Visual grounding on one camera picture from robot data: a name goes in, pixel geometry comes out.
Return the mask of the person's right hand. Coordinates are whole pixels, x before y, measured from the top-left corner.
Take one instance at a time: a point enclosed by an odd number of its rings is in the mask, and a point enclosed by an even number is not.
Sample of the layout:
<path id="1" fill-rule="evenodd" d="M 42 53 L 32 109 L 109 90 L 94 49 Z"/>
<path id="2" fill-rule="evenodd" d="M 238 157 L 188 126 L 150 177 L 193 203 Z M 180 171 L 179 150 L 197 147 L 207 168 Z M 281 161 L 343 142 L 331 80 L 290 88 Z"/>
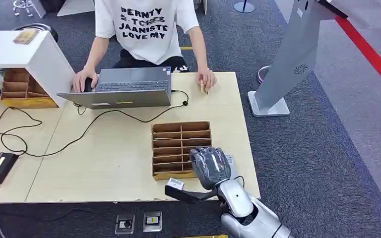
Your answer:
<path id="1" fill-rule="evenodd" d="M 98 82 L 98 75 L 93 68 L 85 67 L 78 72 L 72 82 L 74 92 L 86 92 L 86 89 L 95 89 Z"/>

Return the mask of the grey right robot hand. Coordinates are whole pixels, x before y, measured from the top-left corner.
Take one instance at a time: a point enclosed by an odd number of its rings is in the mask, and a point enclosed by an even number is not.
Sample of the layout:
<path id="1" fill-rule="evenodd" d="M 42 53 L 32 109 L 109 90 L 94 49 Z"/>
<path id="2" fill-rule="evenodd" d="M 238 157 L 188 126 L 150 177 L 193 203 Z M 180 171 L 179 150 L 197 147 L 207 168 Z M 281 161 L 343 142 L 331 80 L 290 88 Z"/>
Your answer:
<path id="1" fill-rule="evenodd" d="M 231 178 L 230 163 L 219 147 L 195 147 L 190 150 L 190 161 L 193 172 L 206 190 L 213 190 L 218 183 Z"/>

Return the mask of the person's left hand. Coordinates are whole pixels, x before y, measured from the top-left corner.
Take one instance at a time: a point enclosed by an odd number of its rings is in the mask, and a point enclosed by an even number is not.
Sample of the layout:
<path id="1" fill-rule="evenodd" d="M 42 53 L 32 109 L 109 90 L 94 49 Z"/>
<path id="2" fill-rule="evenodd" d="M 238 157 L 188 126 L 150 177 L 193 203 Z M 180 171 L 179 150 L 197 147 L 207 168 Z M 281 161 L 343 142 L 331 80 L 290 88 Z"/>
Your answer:
<path id="1" fill-rule="evenodd" d="M 208 94 L 210 89 L 216 84 L 217 78 L 214 72 L 207 68 L 198 70 L 196 74 L 196 83 L 200 88 L 200 91 L 204 94 Z"/>

